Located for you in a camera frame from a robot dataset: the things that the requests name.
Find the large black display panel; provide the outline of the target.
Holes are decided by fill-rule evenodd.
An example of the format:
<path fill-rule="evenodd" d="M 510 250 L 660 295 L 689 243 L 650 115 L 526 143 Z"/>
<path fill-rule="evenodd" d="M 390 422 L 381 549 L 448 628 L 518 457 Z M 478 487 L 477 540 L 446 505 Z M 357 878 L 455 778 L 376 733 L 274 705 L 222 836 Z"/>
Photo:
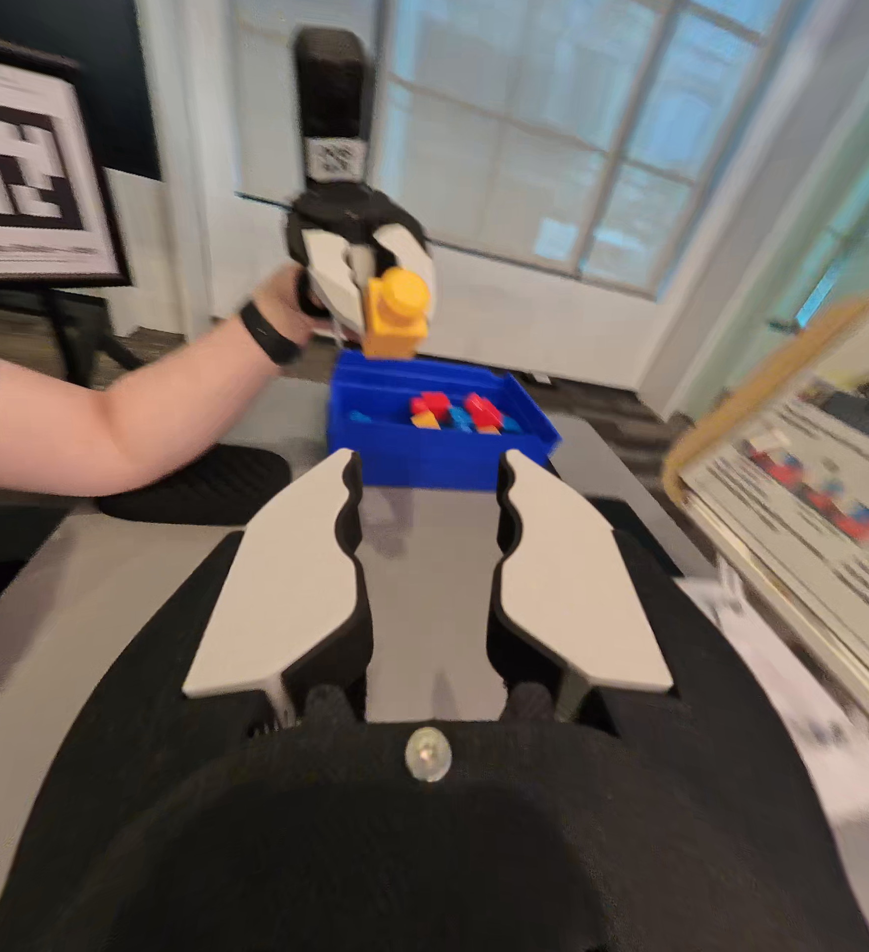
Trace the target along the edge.
<path fill-rule="evenodd" d="M 0 1 L 0 40 L 78 63 L 101 164 L 161 179 L 135 2 Z"/>

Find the black wristwatch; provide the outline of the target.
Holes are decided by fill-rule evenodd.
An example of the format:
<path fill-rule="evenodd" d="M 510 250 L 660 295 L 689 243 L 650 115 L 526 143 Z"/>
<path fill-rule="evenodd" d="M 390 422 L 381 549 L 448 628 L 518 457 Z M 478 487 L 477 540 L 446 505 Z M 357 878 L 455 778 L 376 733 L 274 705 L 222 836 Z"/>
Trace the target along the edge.
<path fill-rule="evenodd" d="M 302 355 L 302 349 L 293 340 L 278 331 L 251 300 L 243 304 L 238 312 L 239 319 L 259 346 L 261 351 L 274 365 L 285 367 L 296 363 Z"/>

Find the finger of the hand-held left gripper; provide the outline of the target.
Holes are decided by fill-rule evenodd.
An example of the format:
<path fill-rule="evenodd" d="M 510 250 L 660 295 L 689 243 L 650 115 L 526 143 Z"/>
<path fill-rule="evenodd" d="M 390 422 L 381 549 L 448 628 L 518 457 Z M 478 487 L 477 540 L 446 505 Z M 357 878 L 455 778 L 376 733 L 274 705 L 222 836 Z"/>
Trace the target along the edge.
<path fill-rule="evenodd" d="M 354 335 L 366 330 L 364 295 L 348 260 L 350 242 L 329 231 L 303 231 L 309 284 L 334 321 Z"/>
<path fill-rule="evenodd" d="M 415 274 L 426 285 L 429 303 L 425 314 L 429 325 L 436 311 L 436 272 L 424 236 L 418 239 L 407 226 L 391 223 L 377 228 L 373 239 L 393 256 L 397 267 Z"/>

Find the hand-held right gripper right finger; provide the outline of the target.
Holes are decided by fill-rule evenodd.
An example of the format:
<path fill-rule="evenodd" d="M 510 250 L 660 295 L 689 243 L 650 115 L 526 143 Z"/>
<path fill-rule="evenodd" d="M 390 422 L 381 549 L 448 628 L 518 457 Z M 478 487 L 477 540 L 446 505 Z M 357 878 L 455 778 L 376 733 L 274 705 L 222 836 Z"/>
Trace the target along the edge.
<path fill-rule="evenodd" d="M 666 695 L 666 662 L 607 518 L 559 477 L 506 451 L 497 479 L 500 558 L 488 661 L 508 697 L 522 685 L 573 713 L 602 688 Z"/>

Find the person's left hand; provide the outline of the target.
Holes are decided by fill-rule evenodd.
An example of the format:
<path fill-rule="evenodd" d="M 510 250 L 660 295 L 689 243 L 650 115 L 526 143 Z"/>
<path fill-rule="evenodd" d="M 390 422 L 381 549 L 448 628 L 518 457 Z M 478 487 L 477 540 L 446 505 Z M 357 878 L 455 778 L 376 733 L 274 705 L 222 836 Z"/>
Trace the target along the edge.
<path fill-rule="evenodd" d="M 257 306 L 271 326 L 285 339 L 304 350 L 322 318 L 309 314 L 300 304 L 299 283 L 305 270 L 289 262 L 265 280 L 255 294 Z"/>

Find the black sign easel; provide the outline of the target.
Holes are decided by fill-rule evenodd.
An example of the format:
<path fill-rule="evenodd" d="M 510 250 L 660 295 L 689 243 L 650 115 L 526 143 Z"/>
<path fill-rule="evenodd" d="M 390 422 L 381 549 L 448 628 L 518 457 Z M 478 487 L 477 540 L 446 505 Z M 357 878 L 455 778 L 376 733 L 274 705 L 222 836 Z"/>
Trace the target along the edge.
<path fill-rule="evenodd" d="M 145 362 L 117 339 L 105 298 L 54 289 L 37 293 L 57 341 L 68 383 L 93 388 L 99 354 L 123 370 L 142 368 Z"/>

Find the narrow side window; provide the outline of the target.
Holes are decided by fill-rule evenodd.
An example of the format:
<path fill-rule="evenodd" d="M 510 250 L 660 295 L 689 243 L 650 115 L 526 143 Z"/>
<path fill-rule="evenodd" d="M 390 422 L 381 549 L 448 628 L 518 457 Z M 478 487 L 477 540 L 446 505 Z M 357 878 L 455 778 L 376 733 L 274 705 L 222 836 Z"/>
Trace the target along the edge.
<path fill-rule="evenodd" d="M 797 271 L 769 306 L 767 326 L 804 329 L 827 305 L 869 292 L 869 159 L 825 215 Z"/>

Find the white stand base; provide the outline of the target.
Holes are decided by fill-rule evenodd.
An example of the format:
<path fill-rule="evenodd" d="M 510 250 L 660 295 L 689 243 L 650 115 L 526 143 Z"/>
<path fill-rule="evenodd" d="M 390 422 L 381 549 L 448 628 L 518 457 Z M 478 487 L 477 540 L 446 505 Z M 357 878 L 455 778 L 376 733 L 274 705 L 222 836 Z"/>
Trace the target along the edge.
<path fill-rule="evenodd" d="M 748 601 L 714 581 L 677 583 L 736 649 L 780 716 L 869 922 L 869 727 L 845 712 Z"/>

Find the framed marker code sign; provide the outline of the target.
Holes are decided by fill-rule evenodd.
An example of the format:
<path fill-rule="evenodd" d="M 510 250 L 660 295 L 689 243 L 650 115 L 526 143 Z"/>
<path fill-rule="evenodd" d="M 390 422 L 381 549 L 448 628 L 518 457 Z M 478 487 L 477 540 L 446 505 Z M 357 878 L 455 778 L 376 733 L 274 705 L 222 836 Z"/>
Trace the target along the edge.
<path fill-rule="evenodd" d="M 0 41 L 0 287 L 133 285 L 84 87 L 71 59 Z"/>

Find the instruction poster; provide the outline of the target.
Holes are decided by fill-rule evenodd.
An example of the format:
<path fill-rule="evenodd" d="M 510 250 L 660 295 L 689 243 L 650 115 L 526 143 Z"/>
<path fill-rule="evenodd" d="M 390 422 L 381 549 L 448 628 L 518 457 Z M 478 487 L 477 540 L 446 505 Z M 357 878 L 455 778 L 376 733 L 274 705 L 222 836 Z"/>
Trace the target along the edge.
<path fill-rule="evenodd" d="M 869 381 L 804 376 L 684 481 L 690 517 L 869 692 Z"/>

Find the wooden display board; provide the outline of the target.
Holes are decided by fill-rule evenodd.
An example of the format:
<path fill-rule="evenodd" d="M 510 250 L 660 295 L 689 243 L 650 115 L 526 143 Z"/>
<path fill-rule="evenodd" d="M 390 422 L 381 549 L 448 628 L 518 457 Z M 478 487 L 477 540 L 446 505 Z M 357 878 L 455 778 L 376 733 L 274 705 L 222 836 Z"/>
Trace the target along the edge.
<path fill-rule="evenodd" d="M 869 294 L 826 306 L 684 432 L 667 453 L 662 468 L 662 487 L 671 504 L 687 511 L 690 490 L 685 471 L 809 374 L 845 390 L 869 381 Z"/>

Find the black desk mat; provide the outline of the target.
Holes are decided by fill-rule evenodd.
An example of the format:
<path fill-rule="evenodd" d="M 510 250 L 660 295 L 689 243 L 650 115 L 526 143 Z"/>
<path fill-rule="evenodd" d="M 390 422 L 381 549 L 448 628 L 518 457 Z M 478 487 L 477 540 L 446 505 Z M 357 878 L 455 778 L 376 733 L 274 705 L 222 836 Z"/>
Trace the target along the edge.
<path fill-rule="evenodd" d="M 614 530 L 630 535 L 645 551 L 649 552 L 667 576 L 673 578 L 684 576 L 679 566 L 669 557 L 661 543 L 627 502 L 608 496 L 585 495 L 583 497 L 604 516 Z"/>

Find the yellow one-stud block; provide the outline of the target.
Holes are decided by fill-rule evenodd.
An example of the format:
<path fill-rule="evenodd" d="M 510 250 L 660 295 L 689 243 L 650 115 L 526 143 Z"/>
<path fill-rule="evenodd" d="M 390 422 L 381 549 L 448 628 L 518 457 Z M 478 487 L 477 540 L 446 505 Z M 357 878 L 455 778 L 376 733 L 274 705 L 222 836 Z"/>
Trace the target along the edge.
<path fill-rule="evenodd" d="M 425 280 L 402 267 L 369 279 L 363 295 L 362 352 L 369 360 L 408 361 L 428 337 L 432 295 Z"/>

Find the pile of colourful toy blocks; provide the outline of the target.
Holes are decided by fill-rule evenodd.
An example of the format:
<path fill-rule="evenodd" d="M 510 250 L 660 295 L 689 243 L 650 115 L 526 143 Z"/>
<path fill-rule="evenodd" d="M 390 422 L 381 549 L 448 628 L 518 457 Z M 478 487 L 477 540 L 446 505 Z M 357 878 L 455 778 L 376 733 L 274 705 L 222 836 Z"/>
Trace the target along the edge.
<path fill-rule="evenodd" d="M 423 390 L 410 396 L 396 393 L 371 393 L 385 403 L 369 405 L 365 400 L 348 411 L 352 422 L 385 422 L 410 425 L 416 429 L 451 430 L 482 435 L 526 434 L 521 422 L 477 392 L 452 398 L 443 390 Z"/>

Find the blue plastic bin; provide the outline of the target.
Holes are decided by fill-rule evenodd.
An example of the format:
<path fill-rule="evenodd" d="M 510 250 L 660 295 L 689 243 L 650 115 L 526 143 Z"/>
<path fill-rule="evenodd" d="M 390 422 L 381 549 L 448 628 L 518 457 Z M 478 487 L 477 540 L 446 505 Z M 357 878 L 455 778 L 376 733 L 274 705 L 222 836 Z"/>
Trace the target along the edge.
<path fill-rule="evenodd" d="M 482 435 L 416 429 L 385 422 L 352 422 L 348 411 L 371 393 L 410 396 L 443 390 L 452 398 L 477 392 L 523 424 L 525 435 Z M 361 459 L 365 485 L 492 492 L 501 455 L 517 449 L 542 467 L 561 444 L 544 411 L 510 373 L 464 363 L 413 359 L 369 360 L 360 351 L 341 351 L 334 365 L 327 403 L 326 441 L 330 453 L 346 448 Z"/>

